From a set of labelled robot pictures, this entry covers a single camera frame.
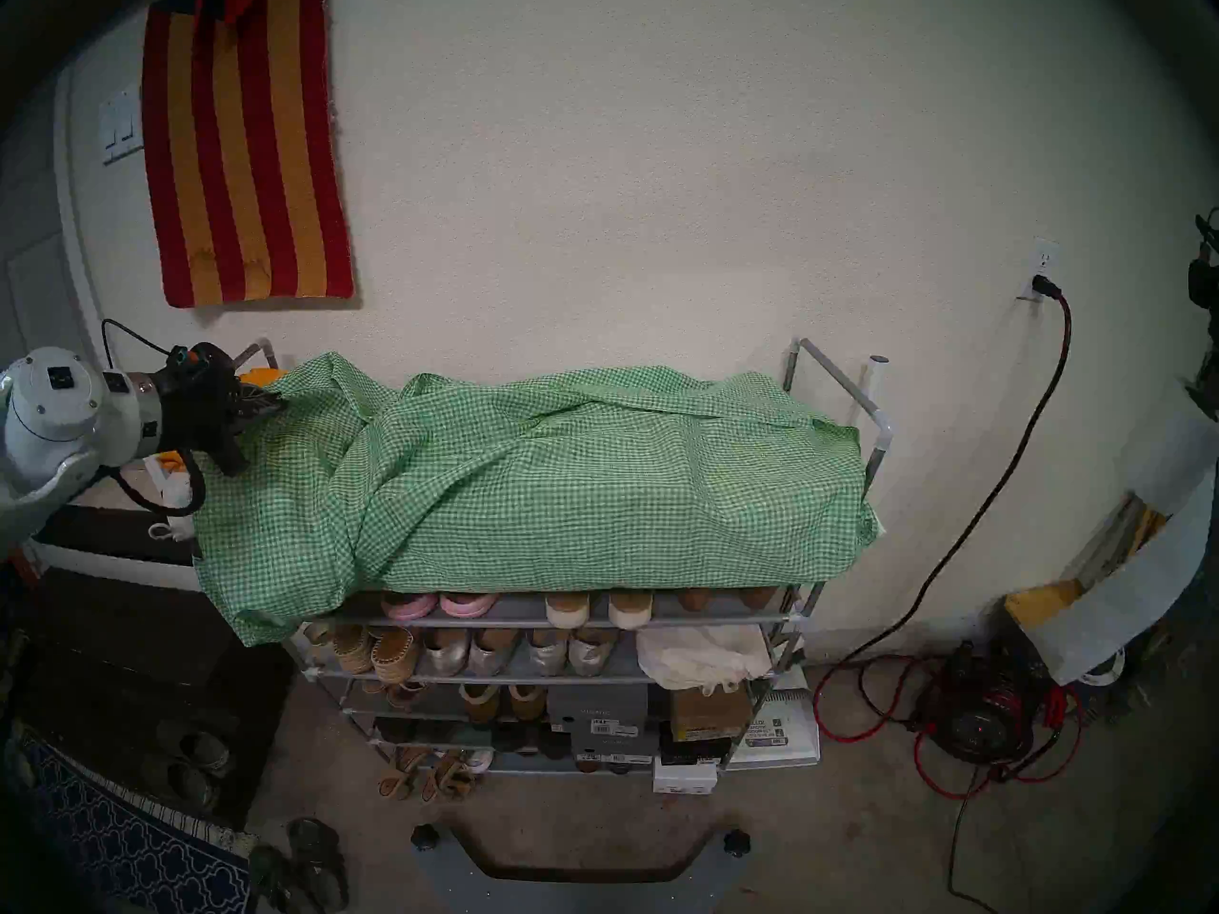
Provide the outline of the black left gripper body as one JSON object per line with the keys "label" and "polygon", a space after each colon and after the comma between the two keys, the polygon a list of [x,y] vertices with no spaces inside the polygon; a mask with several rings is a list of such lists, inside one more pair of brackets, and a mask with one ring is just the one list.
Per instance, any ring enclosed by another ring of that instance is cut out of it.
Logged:
{"label": "black left gripper body", "polygon": [[176,452],[185,459],[200,452],[226,476],[247,467],[236,444],[239,379],[230,367],[167,366],[152,374],[152,385],[161,405],[155,453]]}

